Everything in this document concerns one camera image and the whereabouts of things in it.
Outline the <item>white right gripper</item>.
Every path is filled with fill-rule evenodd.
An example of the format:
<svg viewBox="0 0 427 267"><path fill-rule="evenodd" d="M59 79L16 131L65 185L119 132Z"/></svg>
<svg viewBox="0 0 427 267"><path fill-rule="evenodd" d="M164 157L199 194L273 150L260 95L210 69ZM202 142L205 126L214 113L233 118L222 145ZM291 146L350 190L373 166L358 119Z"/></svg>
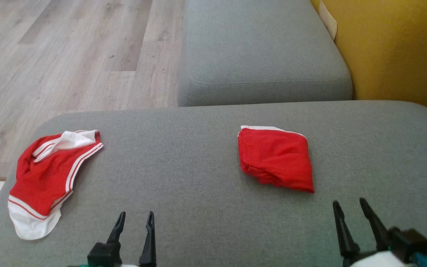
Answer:
<svg viewBox="0 0 427 267"><path fill-rule="evenodd" d="M359 203L364 216L369 220L376 242L376 249L383 252L378 252L358 260L349 265L349 267L417 267L414 263L405 263L399 260L392 252L387 251L390 250L390 240L388 238L387 229L365 198L360 198ZM342 257L354 257L360 252L360 247L351 236L339 201L334 200L332 206L340 254Z"/></svg>

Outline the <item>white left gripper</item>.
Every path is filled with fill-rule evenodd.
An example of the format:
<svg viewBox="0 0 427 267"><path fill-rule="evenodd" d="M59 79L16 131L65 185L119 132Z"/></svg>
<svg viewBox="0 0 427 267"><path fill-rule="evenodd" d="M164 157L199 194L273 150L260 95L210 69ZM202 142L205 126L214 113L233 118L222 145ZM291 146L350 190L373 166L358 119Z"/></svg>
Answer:
<svg viewBox="0 0 427 267"><path fill-rule="evenodd" d="M107 244L120 242L120 236L123 232L126 219L126 212L120 213L109 237ZM153 211L149 212L146 223L147 235L141 256L139 257L140 266L156 266L156 237L155 237L155 216ZM122 263L120 267L139 267L134 264Z"/></svg>

